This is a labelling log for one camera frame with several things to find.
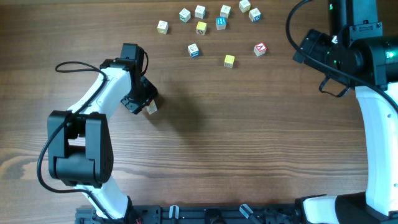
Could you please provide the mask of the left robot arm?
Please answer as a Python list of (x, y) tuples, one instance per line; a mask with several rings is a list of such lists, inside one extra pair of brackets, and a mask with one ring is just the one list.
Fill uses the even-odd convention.
[(119, 104), (133, 114), (157, 111), (156, 87), (145, 77), (149, 58), (137, 44), (123, 44), (121, 55), (106, 59), (99, 67), (83, 64), (84, 72), (98, 78), (73, 106), (53, 111), (47, 121), (48, 140), (37, 163), (40, 184), (51, 192), (42, 176), (42, 161), (48, 157), (49, 174), (61, 180), (66, 193), (81, 192), (91, 208), (76, 210), (75, 223), (142, 223), (130, 197), (113, 179), (114, 154), (108, 121)]

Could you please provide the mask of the blue block number 2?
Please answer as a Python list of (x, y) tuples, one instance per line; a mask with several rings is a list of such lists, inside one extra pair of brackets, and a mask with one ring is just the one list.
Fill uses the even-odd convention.
[(188, 53), (190, 54), (190, 56), (193, 57), (197, 57), (199, 56), (199, 48), (197, 46), (197, 44), (191, 44), (188, 46)]

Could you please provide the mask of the red block letter M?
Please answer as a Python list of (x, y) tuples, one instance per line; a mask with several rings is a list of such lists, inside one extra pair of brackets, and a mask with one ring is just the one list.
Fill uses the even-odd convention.
[(148, 114), (154, 114), (155, 112), (157, 112), (158, 108), (157, 105), (155, 103), (155, 100), (152, 100), (147, 106), (146, 106), (146, 110), (148, 112)]

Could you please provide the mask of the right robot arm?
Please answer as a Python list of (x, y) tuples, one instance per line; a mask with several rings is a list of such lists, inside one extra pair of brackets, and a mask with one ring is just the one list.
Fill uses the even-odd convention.
[(385, 36), (376, 1), (328, 2), (330, 31), (310, 30), (294, 60), (354, 90), (366, 135), (364, 192), (311, 196), (298, 205), (304, 223), (397, 222), (397, 37)]

